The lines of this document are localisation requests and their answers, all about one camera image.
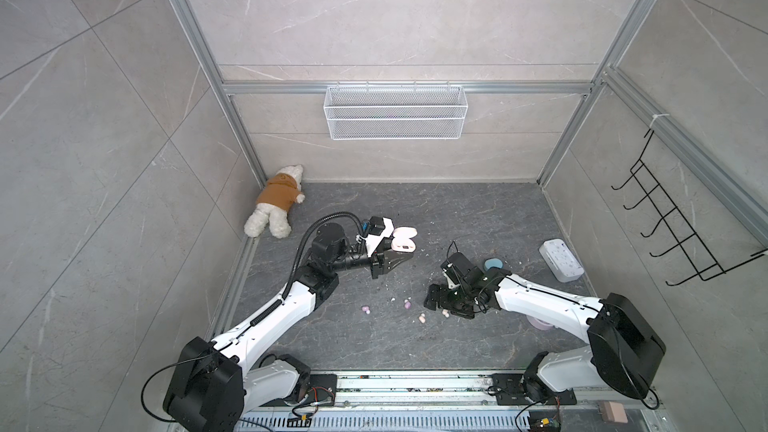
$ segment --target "gray marble floor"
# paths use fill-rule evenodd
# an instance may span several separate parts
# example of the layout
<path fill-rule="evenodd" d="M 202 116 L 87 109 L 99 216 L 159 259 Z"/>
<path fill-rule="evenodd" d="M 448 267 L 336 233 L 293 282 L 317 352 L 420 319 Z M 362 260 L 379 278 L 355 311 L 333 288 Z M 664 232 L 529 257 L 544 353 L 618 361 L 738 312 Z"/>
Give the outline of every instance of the gray marble floor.
<path fill-rule="evenodd" d="M 328 213 L 387 216 L 395 226 L 416 227 L 416 256 L 377 280 L 365 269 L 340 273 L 331 297 L 270 351 L 290 353 L 315 370 L 523 368 L 542 350 L 583 345 L 559 329 L 536 330 L 521 314 L 490 311 L 466 320 L 422 306 L 429 284 L 446 282 L 439 265 L 451 240 L 478 265 L 498 257 L 534 282 L 588 294 L 581 279 L 557 282 L 538 252 L 544 240 L 559 237 L 560 231 L 537 185 L 310 183 L 304 192 L 304 203 L 290 212 L 291 236 L 277 240 L 265 232 L 260 240 L 236 322 L 280 290 L 301 235 Z M 350 221 L 340 223 L 348 236 L 354 235 Z M 408 298 L 412 307 L 406 310 Z M 369 315 L 361 312 L 363 305 L 370 307 Z M 426 312 L 425 324 L 418 321 L 421 312 Z"/>

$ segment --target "blue round object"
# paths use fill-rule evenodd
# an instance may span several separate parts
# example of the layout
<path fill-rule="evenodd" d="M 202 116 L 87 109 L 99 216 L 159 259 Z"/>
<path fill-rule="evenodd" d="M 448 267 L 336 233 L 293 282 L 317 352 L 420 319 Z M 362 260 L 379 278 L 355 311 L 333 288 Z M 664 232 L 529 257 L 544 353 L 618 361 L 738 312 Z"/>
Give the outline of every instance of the blue round object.
<path fill-rule="evenodd" d="M 485 264 L 483 264 L 482 266 L 487 272 L 490 268 L 493 268 L 493 267 L 504 268 L 504 262 L 502 262 L 498 258 L 490 258 L 487 261 L 485 261 Z"/>

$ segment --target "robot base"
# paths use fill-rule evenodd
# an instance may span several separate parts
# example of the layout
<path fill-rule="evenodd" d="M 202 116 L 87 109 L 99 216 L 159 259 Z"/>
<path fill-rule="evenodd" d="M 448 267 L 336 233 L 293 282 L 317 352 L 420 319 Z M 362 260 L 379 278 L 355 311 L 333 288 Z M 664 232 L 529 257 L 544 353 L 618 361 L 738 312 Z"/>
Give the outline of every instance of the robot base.
<path fill-rule="evenodd" d="M 493 374 L 491 379 L 493 380 L 491 387 L 496 390 L 496 393 L 492 395 L 496 397 L 497 405 L 529 405 L 531 403 L 521 386 L 523 374 Z M 560 398 L 560 405 L 576 405 L 576 395 L 573 389 L 553 394 L 543 404 L 556 405 L 555 397 Z"/>
<path fill-rule="evenodd" d="M 310 374 L 310 383 L 308 388 L 323 387 L 333 392 L 333 396 L 336 396 L 336 383 L 339 381 L 338 376 L 335 374 Z M 323 404 L 321 407 L 333 407 L 335 401 Z M 261 407 L 285 407 L 286 402 L 283 399 L 270 400 Z"/>

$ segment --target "black cable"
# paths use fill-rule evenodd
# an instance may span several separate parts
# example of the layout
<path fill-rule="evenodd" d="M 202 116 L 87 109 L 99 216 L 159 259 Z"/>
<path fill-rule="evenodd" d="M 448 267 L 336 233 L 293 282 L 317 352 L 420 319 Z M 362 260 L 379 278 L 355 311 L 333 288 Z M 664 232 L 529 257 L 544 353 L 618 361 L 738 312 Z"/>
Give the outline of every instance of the black cable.
<path fill-rule="evenodd" d="M 196 358 L 192 358 L 192 359 L 182 360 L 181 362 L 176 362 L 176 363 L 174 363 L 174 364 L 171 364 L 171 365 L 166 365 L 166 366 L 165 366 L 165 367 L 163 367 L 162 369 L 159 369 L 157 372 L 155 372 L 154 374 L 150 375 L 150 376 L 149 376 L 149 379 L 147 379 L 147 381 L 146 381 L 146 382 L 144 382 L 144 386 L 141 388 L 141 407 L 143 407 L 143 408 L 144 408 L 144 412 L 146 412 L 147 414 L 149 414 L 149 415 L 150 415 L 152 418 L 154 418 L 154 419 L 156 419 L 156 420 L 159 420 L 160 422 L 165 422 L 166 424 L 175 424 L 175 423 L 177 422 L 176 420 L 173 420 L 173 419 L 164 419 L 164 418 L 162 418 L 162 417 L 158 417 L 157 415 L 155 415 L 155 414 L 152 414 L 152 412 L 150 412 L 150 410 L 147 408 L 147 405 L 144 403 L 144 391 L 147 389 L 147 386 L 149 385 L 149 381 L 150 381 L 150 380 L 152 380 L 152 379 L 154 378 L 154 376 L 155 376 L 155 375 L 159 374 L 159 373 L 160 373 L 160 372 L 162 372 L 163 370 L 166 370 L 166 369 L 170 369 L 170 368 L 172 368 L 172 367 L 176 367 L 177 365 L 186 364 L 187 362 L 194 362 L 194 361 L 196 361 L 196 360 L 205 359 L 205 358 L 208 358 L 208 357 L 210 357 L 211 355 L 213 355 L 213 354 L 215 354 L 215 353 L 216 353 L 216 352 L 211 352 L 210 354 L 208 354 L 208 355 L 204 355 L 204 356 L 202 356 L 202 357 L 196 357 Z"/>
<path fill-rule="evenodd" d="M 454 247 L 456 249 L 456 253 L 458 254 L 458 245 L 456 245 L 455 240 L 451 240 L 451 244 L 446 249 L 446 260 L 448 260 L 448 256 L 451 254 L 451 247 Z"/>
<path fill-rule="evenodd" d="M 547 400 L 547 399 L 536 400 L 536 401 L 535 401 L 535 402 L 533 402 L 532 404 L 528 404 L 528 405 L 526 405 L 525 407 L 523 407 L 523 409 L 522 409 L 522 410 L 520 410 L 520 411 L 518 412 L 518 414 L 514 416 L 514 426 L 515 426 L 515 427 L 517 427 L 517 428 L 518 428 L 518 430 L 519 430 L 520 432 L 523 432 L 523 429 L 521 429 L 521 428 L 520 428 L 520 426 L 518 425 L 518 418 L 520 418 L 520 415 L 521 415 L 523 412 L 525 412 L 526 410 L 528 410 L 529 408 L 533 407 L 534 405 L 536 405 L 536 404 L 541 404 L 541 403 L 545 402 L 546 400 Z"/>
<path fill-rule="evenodd" d="M 285 301 L 288 298 L 288 294 L 290 293 L 291 286 L 296 281 L 296 271 L 299 270 L 299 266 L 301 264 L 301 257 L 304 255 L 304 247 L 306 246 L 306 241 L 310 239 L 310 236 L 312 233 L 318 229 L 319 226 L 326 222 L 330 222 L 334 218 L 340 218 L 340 217 L 347 217 L 350 218 L 355 225 L 357 226 L 357 231 L 360 234 L 360 237 L 365 238 L 368 236 L 368 233 L 365 232 L 362 228 L 362 222 L 360 222 L 360 219 L 351 212 L 334 212 L 333 214 L 329 214 L 328 216 L 318 218 L 315 220 L 315 222 L 304 232 L 304 235 L 301 236 L 301 241 L 299 242 L 299 247 L 296 250 L 296 256 L 293 258 L 293 266 L 291 267 L 290 274 L 288 275 L 288 281 L 286 283 L 285 290 L 283 290 L 283 301 Z"/>
<path fill-rule="evenodd" d="M 581 302 L 579 302 L 579 301 L 575 301 L 575 300 L 573 300 L 573 299 L 572 299 L 572 298 L 570 298 L 570 297 L 564 297 L 564 296 L 562 296 L 562 295 L 560 295 L 560 294 L 553 294 L 552 292 L 543 291 L 543 290 L 541 290 L 540 288 L 535 288 L 535 287 L 528 287 L 528 286 L 526 286 L 526 285 L 523 285 L 523 284 L 521 284 L 520 282 L 518 282 L 518 281 L 514 280 L 514 279 L 513 279 L 511 276 L 509 276 L 509 275 L 506 275 L 505 277 L 506 277 L 506 278 L 508 278 L 509 280 L 513 281 L 515 284 L 519 285 L 520 287 L 525 287 L 525 288 L 527 288 L 527 289 L 530 289 L 530 290 L 533 290 L 533 291 L 536 291 L 536 292 L 541 292 L 541 293 L 543 293 L 543 294 L 549 294 L 549 295 L 551 295 L 551 296 L 553 296 L 553 297 L 562 298 L 563 300 L 566 300 L 566 301 L 569 301 L 569 302 L 571 302 L 571 303 L 574 303 L 574 304 L 578 305 L 579 307 L 588 308 L 588 309 L 590 309 L 590 310 L 592 310 L 592 311 L 595 311 L 595 312 L 597 312 L 597 313 L 600 313 L 600 311 L 599 311 L 599 310 L 597 310 L 596 308 L 594 308 L 594 307 L 591 307 L 591 306 L 589 306 L 589 305 L 586 305 L 586 304 L 582 304 Z"/>
<path fill-rule="evenodd" d="M 482 294 L 485 291 L 485 289 L 488 288 L 488 286 L 490 284 L 494 283 L 494 281 L 496 279 L 498 279 L 498 278 L 506 278 L 506 277 L 507 277 L 506 275 L 497 275 L 494 278 L 492 278 L 491 280 L 489 280 L 488 283 L 483 285 L 483 288 L 480 289 L 480 292 L 478 292 L 478 295 L 477 295 L 477 299 L 478 299 L 477 305 L 478 305 L 478 309 L 480 309 L 480 312 L 483 312 L 484 314 L 486 314 L 488 312 L 488 306 L 485 305 L 485 303 L 480 305 L 480 300 L 479 300 L 480 299 L 480 294 Z"/>
<path fill-rule="evenodd" d="M 627 372 L 627 368 L 624 366 L 624 361 L 621 360 L 621 346 L 619 345 L 619 332 L 616 329 L 616 326 L 614 324 L 610 324 L 610 328 L 612 328 L 614 330 L 614 338 L 616 339 L 616 349 L 619 352 L 619 364 L 621 365 L 621 369 L 624 370 L 624 374 L 627 376 L 627 379 L 629 380 L 629 383 L 632 386 L 632 389 L 634 390 L 634 392 L 637 395 L 640 395 L 640 391 L 638 390 L 637 386 L 635 386 L 634 380 L 632 380 L 632 377 L 629 375 L 629 372 Z M 659 406 L 661 406 L 661 402 L 659 402 L 659 396 L 656 395 L 656 392 L 652 388 L 650 388 L 650 386 L 648 385 L 647 382 L 646 382 L 645 386 L 648 388 L 648 391 L 651 392 L 654 395 L 654 397 L 656 398 L 656 405 L 653 406 L 653 407 L 649 406 L 648 404 L 645 403 L 645 398 L 641 398 L 640 402 L 642 402 L 645 407 L 647 407 L 647 408 L 649 408 L 651 410 L 656 410 L 657 408 L 659 408 Z"/>
<path fill-rule="evenodd" d="M 264 430 L 267 430 L 268 432 L 275 432 L 274 430 L 272 430 L 271 428 L 265 426 L 264 424 L 259 424 L 258 422 L 256 422 L 255 420 L 252 420 L 252 419 L 238 419 L 238 420 L 240 420 L 242 422 L 245 422 L 246 424 L 262 427 L 262 428 L 264 428 Z"/>
<path fill-rule="evenodd" d="M 317 402 L 317 389 L 312 388 L 312 391 L 315 393 L 315 402 Z M 296 417 L 298 417 L 298 418 L 300 418 L 302 420 L 304 420 L 305 418 L 307 418 L 307 419 L 312 418 L 312 416 L 317 414 L 317 411 L 320 409 L 320 406 L 317 405 L 317 404 L 315 404 L 315 411 L 314 412 L 309 412 L 308 414 L 299 414 L 298 412 L 296 412 L 296 409 L 300 409 L 300 408 L 303 408 L 303 407 L 311 407 L 311 404 L 312 404 L 312 402 L 309 402 L 308 404 L 298 404 L 293 409 L 291 409 L 290 412 L 293 415 L 295 415 Z"/>
<path fill-rule="evenodd" d="M 275 360 L 277 360 L 277 356 L 276 355 L 274 355 L 274 354 L 267 354 L 264 357 L 262 357 L 261 360 L 259 360 L 259 368 L 261 368 L 262 364 L 264 364 L 264 360 L 267 360 L 270 357 L 274 357 Z"/>

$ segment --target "black motor housing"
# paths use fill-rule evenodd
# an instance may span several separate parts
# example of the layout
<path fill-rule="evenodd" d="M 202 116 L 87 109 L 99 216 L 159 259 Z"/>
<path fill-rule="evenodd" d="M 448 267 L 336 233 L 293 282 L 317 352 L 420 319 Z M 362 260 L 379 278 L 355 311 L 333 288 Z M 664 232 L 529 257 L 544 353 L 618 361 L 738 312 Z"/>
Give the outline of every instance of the black motor housing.
<path fill-rule="evenodd" d="M 181 350 L 163 410 L 189 432 L 231 432 L 243 413 L 243 370 L 196 337 Z"/>

